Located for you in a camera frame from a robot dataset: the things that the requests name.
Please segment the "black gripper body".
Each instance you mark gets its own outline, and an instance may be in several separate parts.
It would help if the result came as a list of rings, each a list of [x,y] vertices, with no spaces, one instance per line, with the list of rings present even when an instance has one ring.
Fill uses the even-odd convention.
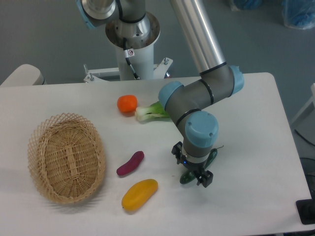
[[[189,171],[196,173],[197,175],[207,175],[205,170],[205,164],[209,155],[203,157],[194,157],[188,154],[184,149],[180,151],[179,164],[182,164]]]

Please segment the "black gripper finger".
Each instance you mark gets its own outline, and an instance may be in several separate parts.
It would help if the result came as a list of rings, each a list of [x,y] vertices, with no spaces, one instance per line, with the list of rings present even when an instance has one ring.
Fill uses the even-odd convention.
[[[202,169],[199,171],[194,171],[194,176],[197,179],[197,185],[202,185],[204,188],[207,188],[213,181],[213,173]]]
[[[183,143],[182,142],[178,142],[177,144],[175,144],[172,148],[171,153],[175,156],[176,160],[177,160],[177,164],[182,164],[182,147],[183,147]]]

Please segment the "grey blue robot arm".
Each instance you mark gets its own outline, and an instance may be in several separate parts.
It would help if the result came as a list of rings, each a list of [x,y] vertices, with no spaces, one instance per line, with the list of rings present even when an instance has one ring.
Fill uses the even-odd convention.
[[[108,40],[115,47],[120,79],[150,80],[163,77],[154,67],[154,44],[160,34],[156,17],[143,0],[78,0],[76,5],[89,28],[105,25]],[[206,169],[210,150],[218,136],[216,118],[206,108],[239,92],[242,72],[228,66],[200,0],[173,0],[200,79],[187,86],[170,82],[159,92],[163,109],[183,136],[172,154],[207,187],[213,174]]]

